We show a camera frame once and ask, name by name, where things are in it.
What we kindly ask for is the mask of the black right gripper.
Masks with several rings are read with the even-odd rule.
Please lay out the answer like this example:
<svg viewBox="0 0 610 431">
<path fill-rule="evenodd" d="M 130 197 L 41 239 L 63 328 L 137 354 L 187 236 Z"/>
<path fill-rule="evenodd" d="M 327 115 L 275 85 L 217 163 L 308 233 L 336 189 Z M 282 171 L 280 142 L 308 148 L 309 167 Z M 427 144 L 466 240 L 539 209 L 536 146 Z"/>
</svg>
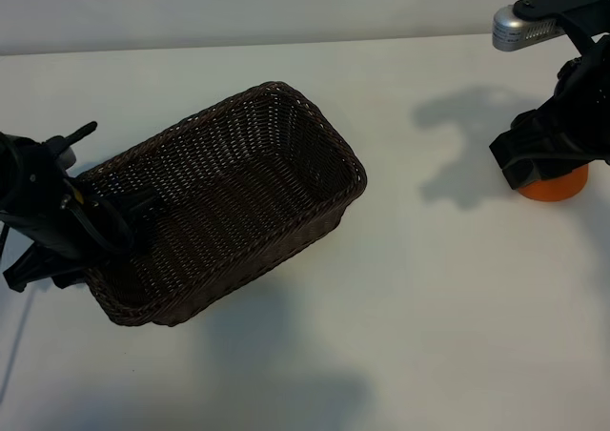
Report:
<svg viewBox="0 0 610 431">
<path fill-rule="evenodd" d="M 609 36 L 559 79 L 549 111 L 518 115 L 489 146 L 513 189 L 609 158 Z"/>
</svg>

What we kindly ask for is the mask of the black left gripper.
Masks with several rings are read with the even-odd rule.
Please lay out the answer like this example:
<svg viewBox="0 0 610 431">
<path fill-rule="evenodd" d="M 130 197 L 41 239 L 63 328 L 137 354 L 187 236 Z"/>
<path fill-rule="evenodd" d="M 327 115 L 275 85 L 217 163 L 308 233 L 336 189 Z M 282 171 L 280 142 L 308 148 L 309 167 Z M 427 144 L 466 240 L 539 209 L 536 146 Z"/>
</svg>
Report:
<svg viewBox="0 0 610 431">
<path fill-rule="evenodd" d="M 13 229 L 33 244 L 4 278 L 15 292 L 50 278 L 65 289 L 86 281 L 87 264 L 127 253 L 134 236 L 158 202 L 153 188 L 95 195 L 68 174 L 77 137 L 36 142 L 13 139 Z"/>
</svg>

